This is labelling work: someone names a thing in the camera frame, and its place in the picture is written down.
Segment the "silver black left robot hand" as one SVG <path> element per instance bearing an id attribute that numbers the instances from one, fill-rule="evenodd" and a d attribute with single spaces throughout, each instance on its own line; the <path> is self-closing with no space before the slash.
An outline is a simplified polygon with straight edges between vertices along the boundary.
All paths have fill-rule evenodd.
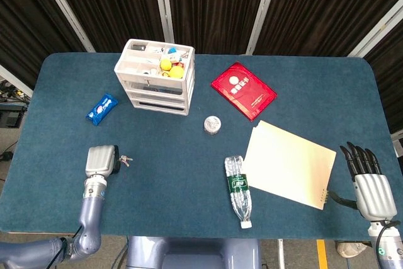
<path id="1" fill-rule="evenodd" d="M 86 176 L 101 175 L 108 178 L 120 171 L 120 153 L 117 145 L 91 147 L 86 161 Z"/>

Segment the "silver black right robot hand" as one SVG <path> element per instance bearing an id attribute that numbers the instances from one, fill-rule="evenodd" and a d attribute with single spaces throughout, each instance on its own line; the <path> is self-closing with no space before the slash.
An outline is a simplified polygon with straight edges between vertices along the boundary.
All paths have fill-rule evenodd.
<path id="1" fill-rule="evenodd" d="M 346 160 L 356 199 L 342 198 L 330 190 L 327 196 L 342 206 L 359 211 L 370 222 L 390 222 L 397 215 L 397 207 L 376 155 L 351 142 L 346 147 L 341 146 L 340 150 Z"/>

